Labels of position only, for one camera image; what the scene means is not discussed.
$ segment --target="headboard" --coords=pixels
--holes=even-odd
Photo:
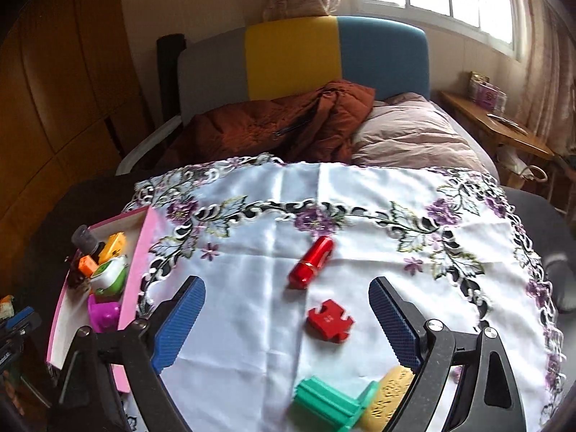
[[[285,19],[197,42],[178,59],[180,112],[314,90],[331,80],[376,89],[376,99],[430,98],[428,43],[420,29],[352,16]]]

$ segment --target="wooden table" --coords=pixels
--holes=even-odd
[[[534,154],[534,156],[547,161],[551,161],[554,158],[554,152],[546,146],[545,142],[531,132],[528,132],[528,135],[523,135],[511,127],[491,119],[487,116],[490,113],[489,111],[458,94],[441,91],[440,97],[443,100],[443,104],[461,113],[473,125],[479,127],[488,135],[491,144],[485,146],[492,158],[495,158],[496,148],[501,144],[508,144],[519,151]]]

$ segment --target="blue headboard panel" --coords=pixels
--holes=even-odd
[[[376,100],[401,93],[430,99],[424,31],[387,19],[338,16],[342,77],[376,89]]]

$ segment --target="orange jacket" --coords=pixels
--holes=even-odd
[[[306,94],[228,104],[195,115],[160,164],[180,167],[264,152],[286,162],[350,163],[352,135],[373,102],[373,89],[339,80]]]

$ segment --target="yellow toy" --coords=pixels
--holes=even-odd
[[[98,264],[102,265],[111,258],[122,255],[126,245],[126,235],[123,232],[111,235],[98,256]]]
[[[356,425],[365,432],[382,432],[414,378],[412,371],[401,365],[394,367],[380,380],[372,402],[364,410]]]

